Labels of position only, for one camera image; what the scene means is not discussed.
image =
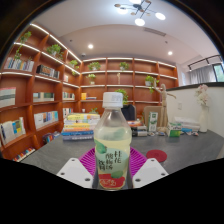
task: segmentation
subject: bookshelf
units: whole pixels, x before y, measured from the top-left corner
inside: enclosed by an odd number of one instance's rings
[[[1,147],[5,159],[13,159],[26,148],[33,147],[38,150],[43,146],[42,136],[54,131],[62,131],[63,108],[72,108],[74,112],[88,113],[92,108],[97,107],[100,115],[103,114],[102,100],[104,92],[113,92],[117,89],[124,89],[128,94],[128,103],[136,106],[137,117],[142,116],[145,106],[160,105],[160,95],[155,91],[149,93],[145,86],[145,77],[151,75],[160,82],[158,88],[164,83],[168,88],[178,87],[178,75],[175,66],[163,62],[151,61],[139,58],[105,57],[80,60],[74,52],[68,49],[57,37],[47,31],[44,27],[31,24],[25,31],[31,31],[32,35],[20,49],[21,60],[26,61],[29,57],[33,59],[32,71],[21,69],[4,68],[7,58],[14,57],[19,47],[18,38],[5,59],[0,70],[0,88],[16,87],[15,105],[0,108],[0,123],[24,118],[26,134],[22,135],[7,145]],[[58,44],[63,53],[63,59],[55,58],[47,53],[47,47]],[[73,68],[71,60],[78,62]],[[90,71],[88,65],[98,61],[101,65],[98,71]],[[127,71],[120,70],[120,62],[129,65]],[[52,78],[36,73],[37,66],[44,65],[59,71],[59,78]],[[88,74],[95,74],[95,84],[91,85],[86,78]],[[54,101],[33,102],[33,93],[52,92]],[[75,94],[74,100],[63,100],[62,92]],[[81,100],[81,93],[88,93],[90,97],[97,97],[96,100]],[[58,121],[36,129],[34,114],[58,111]]]

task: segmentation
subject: curtain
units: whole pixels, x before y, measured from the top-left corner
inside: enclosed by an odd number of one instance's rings
[[[188,72],[191,84],[200,84],[206,82],[216,82],[215,73],[212,65],[207,65]]]

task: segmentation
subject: bottle label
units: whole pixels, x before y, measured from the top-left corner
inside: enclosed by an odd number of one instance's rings
[[[109,148],[96,139],[94,141],[100,185],[104,188],[121,188],[126,180],[130,146],[124,149]]]

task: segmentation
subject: red mat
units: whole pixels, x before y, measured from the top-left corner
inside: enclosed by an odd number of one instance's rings
[[[167,158],[167,154],[159,149],[153,149],[147,152],[146,157],[155,158],[158,162],[163,162]]]

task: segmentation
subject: chandelier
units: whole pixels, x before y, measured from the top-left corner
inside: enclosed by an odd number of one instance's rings
[[[138,26],[144,26],[145,21],[142,19],[142,16],[146,14],[147,16],[150,16],[150,12],[155,13],[155,16],[160,19],[164,20],[166,17],[162,13],[158,13],[152,10],[149,10],[148,7],[152,4],[149,0],[129,0],[132,5],[127,4],[115,4],[114,6],[118,8],[118,12],[120,14],[126,14],[128,13],[128,9],[132,10],[131,15],[135,16],[139,12],[141,13],[141,16],[135,20],[135,24]]]

